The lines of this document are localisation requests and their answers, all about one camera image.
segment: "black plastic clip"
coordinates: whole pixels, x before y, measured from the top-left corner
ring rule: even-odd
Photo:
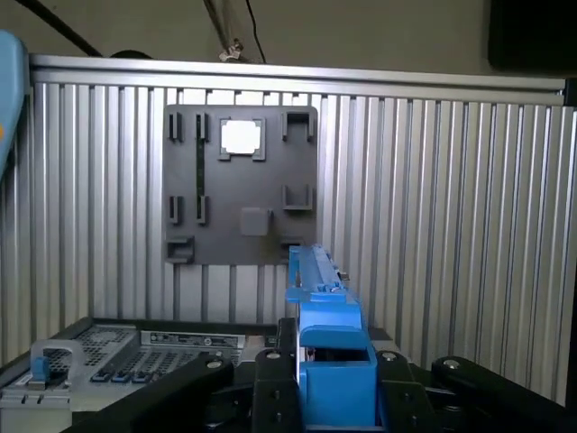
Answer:
[[[169,114],[169,139],[173,142],[184,142],[184,127],[181,113]]]

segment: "white sticker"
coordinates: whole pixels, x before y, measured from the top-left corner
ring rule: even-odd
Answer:
[[[22,376],[22,378],[16,383],[16,385],[18,386],[24,386],[26,383],[28,383],[32,378],[31,374],[25,374],[24,376]]]

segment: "beige wall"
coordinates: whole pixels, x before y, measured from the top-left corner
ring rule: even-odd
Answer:
[[[126,49],[156,59],[217,61],[201,0],[43,0],[105,55]],[[487,0],[252,0],[269,63],[426,72],[490,73]],[[215,0],[232,37],[258,59],[243,0]],[[80,55],[14,0],[0,27],[32,52]]]

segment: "ribbed metal wall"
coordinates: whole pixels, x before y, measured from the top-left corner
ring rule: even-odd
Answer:
[[[34,78],[0,192],[0,361],[86,315],[291,314],[282,266],[164,263],[162,114],[176,103],[311,105],[319,241],[350,273],[370,322],[419,364],[462,355],[564,401],[577,263],[572,108],[524,103],[521,90],[508,104],[494,89],[471,100],[447,90],[457,101],[365,84],[283,93],[274,83],[242,90],[240,78],[227,82],[234,90],[128,72]],[[540,97],[552,99],[528,100]]]

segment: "gray mounting plate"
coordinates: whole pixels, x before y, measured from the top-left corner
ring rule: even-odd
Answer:
[[[167,106],[166,260],[279,264],[313,244],[316,125],[307,106]]]

